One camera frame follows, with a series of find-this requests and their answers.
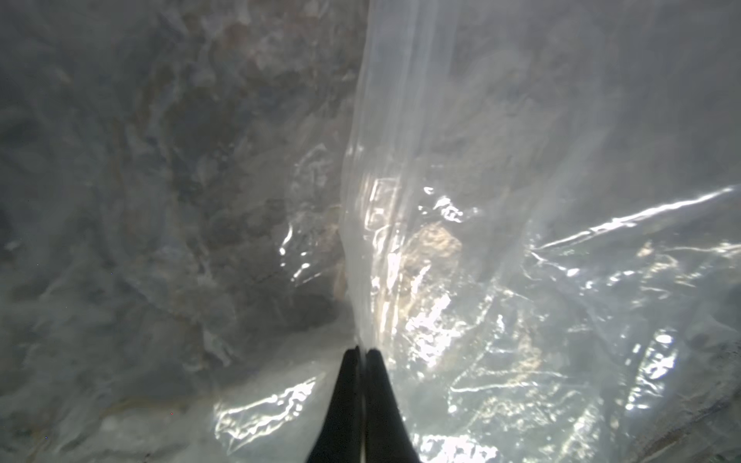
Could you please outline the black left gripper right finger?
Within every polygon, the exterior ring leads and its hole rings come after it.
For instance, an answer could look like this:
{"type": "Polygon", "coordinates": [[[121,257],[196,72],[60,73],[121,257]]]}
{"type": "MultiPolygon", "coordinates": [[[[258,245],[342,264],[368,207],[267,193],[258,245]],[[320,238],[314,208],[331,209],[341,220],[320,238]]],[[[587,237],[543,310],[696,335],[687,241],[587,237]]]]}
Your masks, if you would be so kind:
{"type": "Polygon", "coordinates": [[[363,376],[365,397],[365,458],[370,463],[420,463],[377,349],[367,352],[363,376]]]}

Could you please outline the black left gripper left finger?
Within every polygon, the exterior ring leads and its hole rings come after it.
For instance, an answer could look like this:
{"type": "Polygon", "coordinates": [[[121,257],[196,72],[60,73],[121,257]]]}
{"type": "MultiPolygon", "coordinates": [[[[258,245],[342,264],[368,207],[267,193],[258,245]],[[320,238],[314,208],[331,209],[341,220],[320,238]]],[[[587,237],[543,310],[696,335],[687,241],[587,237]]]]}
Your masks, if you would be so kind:
{"type": "Polygon", "coordinates": [[[318,439],[308,463],[359,463],[362,444],[361,352],[345,351],[318,439]]]}

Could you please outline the clear plastic vacuum bag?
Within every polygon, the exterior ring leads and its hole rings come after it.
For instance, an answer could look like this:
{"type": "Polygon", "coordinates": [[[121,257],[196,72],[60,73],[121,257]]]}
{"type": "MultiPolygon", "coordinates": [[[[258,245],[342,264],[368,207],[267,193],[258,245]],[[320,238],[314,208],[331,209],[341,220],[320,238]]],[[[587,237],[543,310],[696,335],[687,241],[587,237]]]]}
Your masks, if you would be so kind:
{"type": "Polygon", "coordinates": [[[740,458],[736,1],[5,1],[1,458],[740,458]]]}

